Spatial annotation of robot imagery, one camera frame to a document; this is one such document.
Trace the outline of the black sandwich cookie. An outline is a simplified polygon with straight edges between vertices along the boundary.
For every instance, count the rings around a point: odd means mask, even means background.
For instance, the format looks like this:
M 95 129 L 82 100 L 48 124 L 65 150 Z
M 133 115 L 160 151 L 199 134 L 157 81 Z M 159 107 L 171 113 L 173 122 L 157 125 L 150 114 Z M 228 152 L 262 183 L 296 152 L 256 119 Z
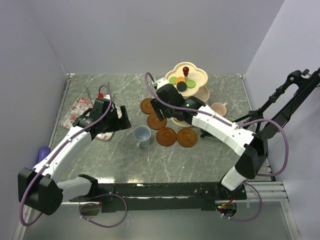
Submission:
M 180 81 L 176 84 L 176 88 L 180 92 L 184 92 L 187 89 L 187 84 L 183 81 Z

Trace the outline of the brown wooden coaster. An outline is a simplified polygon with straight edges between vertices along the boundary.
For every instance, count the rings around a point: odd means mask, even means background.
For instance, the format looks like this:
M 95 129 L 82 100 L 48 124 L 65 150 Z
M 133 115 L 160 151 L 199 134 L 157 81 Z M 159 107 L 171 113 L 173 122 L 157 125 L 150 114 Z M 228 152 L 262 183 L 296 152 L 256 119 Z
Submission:
M 167 125 L 167 120 L 164 119 L 164 120 L 160 121 L 158 119 L 156 113 L 153 112 L 147 117 L 146 123 L 149 128 L 151 128 L 153 130 L 159 130 Z
M 152 98 L 145 98 L 140 102 L 140 110 L 144 114 L 150 115 L 155 112 L 155 110 L 151 104 L 151 100 L 152 100 Z
M 176 140 L 181 146 L 189 148 L 197 143 L 198 135 L 191 128 L 182 128 L 178 131 Z
M 156 141 L 165 147 L 173 145 L 177 140 L 177 133 L 170 127 L 162 127 L 156 133 Z

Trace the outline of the light blue mug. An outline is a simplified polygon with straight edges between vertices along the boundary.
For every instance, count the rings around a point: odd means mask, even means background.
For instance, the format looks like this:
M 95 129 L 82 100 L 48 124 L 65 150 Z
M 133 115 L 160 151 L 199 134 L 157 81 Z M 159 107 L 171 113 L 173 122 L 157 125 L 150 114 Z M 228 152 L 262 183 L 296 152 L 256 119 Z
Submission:
M 137 141 L 136 146 L 138 148 L 147 147 L 150 144 L 151 135 L 152 135 L 152 132 L 148 126 L 144 126 L 144 125 L 138 126 L 133 132 L 133 136 Z

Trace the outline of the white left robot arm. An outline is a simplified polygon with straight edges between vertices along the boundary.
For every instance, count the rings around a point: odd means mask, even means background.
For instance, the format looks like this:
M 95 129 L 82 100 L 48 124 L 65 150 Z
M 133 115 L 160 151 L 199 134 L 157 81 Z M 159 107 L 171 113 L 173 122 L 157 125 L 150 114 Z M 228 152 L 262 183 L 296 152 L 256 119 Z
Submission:
M 92 108 L 79 115 L 64 139 L 50 154 L 32 169 L 23 168 L 18 174 L 18 198 L 22 206 L 31 207 L 47 216 L 61 205 L 77 197 L 87 201 L 99 195 L 98 180 L 80 174 L 72 180 L 60 178 L 71 160 L 97 135 L 126 130 L 131 127 L 127 109 L 103 97 L 94 101 Z

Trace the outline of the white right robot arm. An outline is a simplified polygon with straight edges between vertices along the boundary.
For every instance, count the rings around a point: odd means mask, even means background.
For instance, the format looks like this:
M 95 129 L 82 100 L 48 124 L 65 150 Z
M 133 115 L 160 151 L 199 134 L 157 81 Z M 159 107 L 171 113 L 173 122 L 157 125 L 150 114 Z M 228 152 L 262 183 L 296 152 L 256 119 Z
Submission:
M 239 156 L 236 164 L 220 180 L 218 193 L 221 198 L 230 199 L 239 185 L 256 177 L 268 156 L 268 144 L 263 135 L 225 119 L 194 96 L 184 99 L 164 79 L 150 90 L 154 95 L 151 105 L 160 121 L 169 118 L 185 121 L 216 137 Z

